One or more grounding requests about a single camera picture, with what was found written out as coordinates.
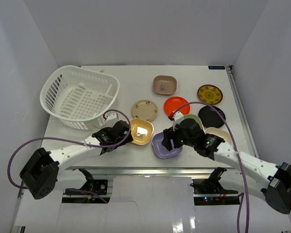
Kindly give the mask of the orange round plate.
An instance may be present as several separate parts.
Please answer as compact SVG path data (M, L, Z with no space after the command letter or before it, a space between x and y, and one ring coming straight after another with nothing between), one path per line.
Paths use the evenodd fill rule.
M176 109L178 109L179 107L181 107L187 103L188 103L188 101L183 97L177 97L177 96L170 97L165 101L163 109L167 115L170 115ZM190 113L190 110L191 110L190 106L186 105L180 109L180 112L183 115L187 115Z

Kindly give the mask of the cream square plate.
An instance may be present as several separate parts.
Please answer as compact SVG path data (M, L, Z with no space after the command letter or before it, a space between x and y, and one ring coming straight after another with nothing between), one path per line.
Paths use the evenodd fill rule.
M225 142L228 142L229 144L232 144L232 139L231 136L228 132L220 130L215 127L209 127L205 129L205 134L213 134L215 136L218 136L222 139L224 139Z

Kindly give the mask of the light green plate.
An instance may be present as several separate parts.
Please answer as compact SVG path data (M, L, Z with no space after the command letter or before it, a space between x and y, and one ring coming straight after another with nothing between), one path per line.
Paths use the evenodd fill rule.
M203 126L203 124L202 124L202 121L201 121L201 119L200 119L198 116L193 115L193 114L188 114L188 115L185 115L184 118L185 118L185 119L188 119L188 118L194 119L195 122L196 122L196 123L199 125L199 127L201 128L201 130L203 130L203 131L205 130L205 129L204 129L204 126Z

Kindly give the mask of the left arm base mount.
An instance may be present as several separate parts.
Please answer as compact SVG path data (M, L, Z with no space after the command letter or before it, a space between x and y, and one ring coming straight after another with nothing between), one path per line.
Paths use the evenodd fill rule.
M68 188L64 191L63 203L88 203L107 204L110 201L108 195L109 181L95 179L93 175L84 168L78 169L81 177L85 178L85 183L81 188Z

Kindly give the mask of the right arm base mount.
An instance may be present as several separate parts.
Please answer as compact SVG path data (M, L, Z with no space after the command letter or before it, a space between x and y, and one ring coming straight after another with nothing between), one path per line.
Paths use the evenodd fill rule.
M226 190L219 184L226 168L216 168L208 178L193 179L190 186L193 188L195 206L239 205L240 194L235 190Z

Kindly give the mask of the yellow square plate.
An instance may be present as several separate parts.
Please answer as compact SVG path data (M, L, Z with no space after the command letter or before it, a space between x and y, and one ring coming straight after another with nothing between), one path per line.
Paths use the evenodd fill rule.
M138 146L146 145L153 134L153 125L145 120L134 118L130 121L131 135L133 138L132 143Z

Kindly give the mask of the cream floral round plate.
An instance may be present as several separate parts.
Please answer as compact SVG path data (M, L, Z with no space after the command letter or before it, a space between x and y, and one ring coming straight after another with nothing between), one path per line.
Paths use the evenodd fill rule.
M134 118L152 121L158 115L158 107L151 100L139 100L131 107L131 114Z

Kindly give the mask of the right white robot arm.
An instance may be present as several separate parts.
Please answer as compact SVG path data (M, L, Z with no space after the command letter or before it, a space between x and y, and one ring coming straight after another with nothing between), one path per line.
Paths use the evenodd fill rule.
M206 193L232 190L264 200L279 213L291 212L291 165L265 162L244 152L237 153L223 138L205 133L192 118L183 119L163 130L162 145L168 150L184 145L199 155L225 164L232 171L217 167L195 188Z

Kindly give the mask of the black round plate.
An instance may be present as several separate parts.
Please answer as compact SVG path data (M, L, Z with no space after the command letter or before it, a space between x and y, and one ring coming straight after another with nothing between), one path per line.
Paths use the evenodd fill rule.
M214 127L221 128L224 126L224 121L221 117L214 111L216 109L218 113L226 120L225 113L218 107L210 108L208 106L202 107L198 112L198 117L201 119L201 122L205 128Z

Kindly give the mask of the lavender square plate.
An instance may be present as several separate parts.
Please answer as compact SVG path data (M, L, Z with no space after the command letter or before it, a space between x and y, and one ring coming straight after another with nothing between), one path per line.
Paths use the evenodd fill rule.
M155 154L161 159L169 159L179 156L182 153L182 147L175 148L173 140L171 140L172 150L168 151L166 147L162 145L163 132L157 133L152 138L152 146Z

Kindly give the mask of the brown square bowl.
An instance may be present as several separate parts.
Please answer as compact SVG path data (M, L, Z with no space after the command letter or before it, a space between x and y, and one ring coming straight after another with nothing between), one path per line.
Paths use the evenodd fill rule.
M172 76L159 75L153 80L153 90L158 95L170 96L177 90L177 80Z

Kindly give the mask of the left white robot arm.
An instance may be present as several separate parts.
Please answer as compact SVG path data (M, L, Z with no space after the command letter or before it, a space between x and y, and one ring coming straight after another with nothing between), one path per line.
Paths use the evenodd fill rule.
M73 188L87 194L93 188L92 175L84 168L70 170L70 167L132 141L128 123L119 120L76 145L51 151L37 149L20 172L20 178L36 200L57 189Z

